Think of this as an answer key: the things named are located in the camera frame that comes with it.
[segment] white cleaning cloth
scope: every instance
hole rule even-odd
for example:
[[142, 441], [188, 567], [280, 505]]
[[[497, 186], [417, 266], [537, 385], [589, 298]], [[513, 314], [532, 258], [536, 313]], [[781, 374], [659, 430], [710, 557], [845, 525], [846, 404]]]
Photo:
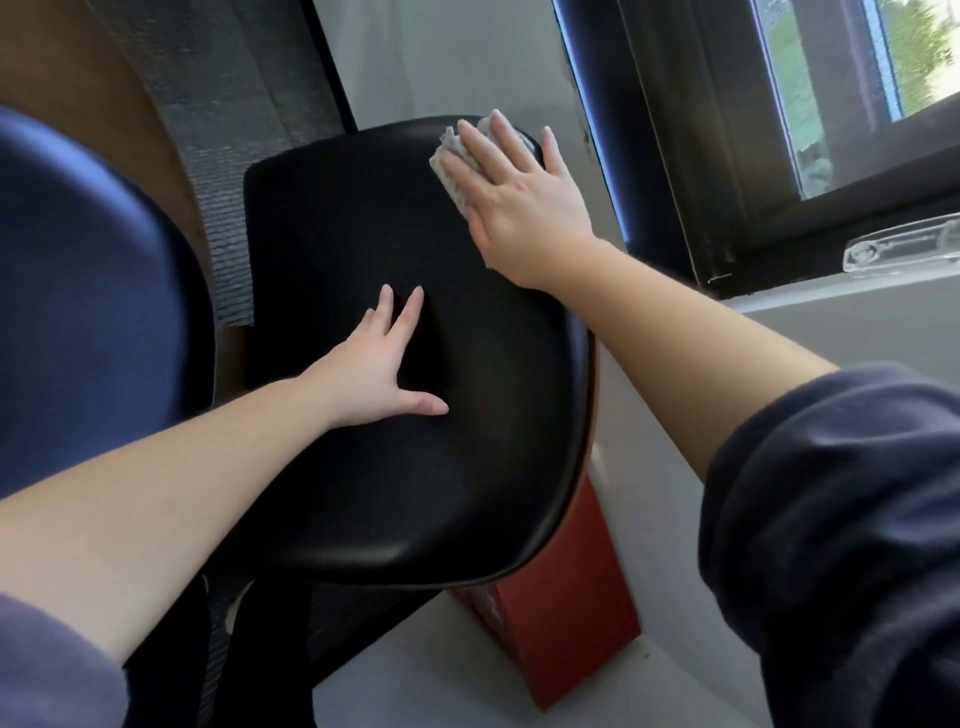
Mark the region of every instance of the white cleaning cloth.
[[[500, 142], [496, 140], [496, 137], [491, 132], [489, 116], [485, 116], [484, 118], [480, 119], [479, 122], [477, 122], [477, 131], [496, 144], [497, 147], [500, 146]], [[527, 145], [527, 148], [531, 152], [535, 151], [534, 145], [530, 143], [530, 140], [526, 136], [521, 134], [520, 138], [523, 139], [523, 143]], [[460, 210], [460, 214], [466, 217], [467, 200], [464, 198], [464, 193], [460, 189], [460, 185], [454, 182], [450, 176], [446, 174], [446, 170], [440, 164], [440, 155], [444, 150], [455, 154], [457, 157], [465, 161], [473, 170], [479, 172], [484, 177], [487, 177], [487, 173], [481, 169], [480, 162], [478, 162], [469, 152], [467, 147], [464, 146], [464, 142], [460, 139], [460, 136], [453, 131], [453, 127], [447, 127], [444, 135], [440, 137], [440, 146], [437, 147], [437, 151], [434, 152], [433, 157], [430, 158], [430, 166], [433, 168], [433, 171], [436, 172], [437, 177], [440, 178], [440, 181], [444, 184], [446, 193], [450, 196], [450, 199], [453, 200], [453, 204], [457, 206], [457, 209]]]

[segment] red box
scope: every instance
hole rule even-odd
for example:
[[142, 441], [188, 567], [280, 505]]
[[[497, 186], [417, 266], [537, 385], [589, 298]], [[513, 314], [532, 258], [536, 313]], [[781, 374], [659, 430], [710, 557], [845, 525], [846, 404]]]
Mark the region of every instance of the red box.
[[640, 634], [596, 492], [584, 477], [560, 528], [503, 581], [458, 590], [546, 710]]

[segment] clear plastic handle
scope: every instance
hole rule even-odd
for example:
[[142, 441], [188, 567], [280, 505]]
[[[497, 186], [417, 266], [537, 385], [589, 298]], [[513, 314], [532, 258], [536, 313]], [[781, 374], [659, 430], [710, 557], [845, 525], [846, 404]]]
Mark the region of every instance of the clear plastic handle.
[[844, 251], [843, 269], [862, 278], [944, 265], [958, 258], [960, 214], [944, 215], [852, 240]]

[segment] hand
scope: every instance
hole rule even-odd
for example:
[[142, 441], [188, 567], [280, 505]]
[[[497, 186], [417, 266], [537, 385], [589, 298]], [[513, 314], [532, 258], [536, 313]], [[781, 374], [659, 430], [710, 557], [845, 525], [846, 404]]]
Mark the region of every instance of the hand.
[[334, 347], [300, 379], [318, 386], [330, 407], [333, 427], [364, 425], [394, 415], [445, 415], [449, 407], [427, 392], [408, 392], [396, 386], [396, 372], [414, 334], [423, 289], [419, 286], [391, 328], [394, 291], [380, 290], [376, 310], [366, 315], [347, 341]]
[[470, 235], [487, 267], [516, 285], [549, 291], [565, 265], [576, 265], [576, 250], [594, 239], [587, 206], [549, 127], [546, 169], [499, 111], [491, 127], [503, 151], [466, 121], [458, 129], [489, 181], [449, 152], [444, 168], [467, 198]]

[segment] sleeve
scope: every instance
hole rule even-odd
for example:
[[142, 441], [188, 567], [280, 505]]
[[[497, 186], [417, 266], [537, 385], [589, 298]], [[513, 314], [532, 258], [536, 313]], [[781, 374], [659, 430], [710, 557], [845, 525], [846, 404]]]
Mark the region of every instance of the sleeve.
[[778, 728], [960, 720], [960, 396], [894, 365], [824, 376], [720, 449], [700, 567]]
[[39, 609], [0, 595], [0, 725], [120, 728], [123, 670]]

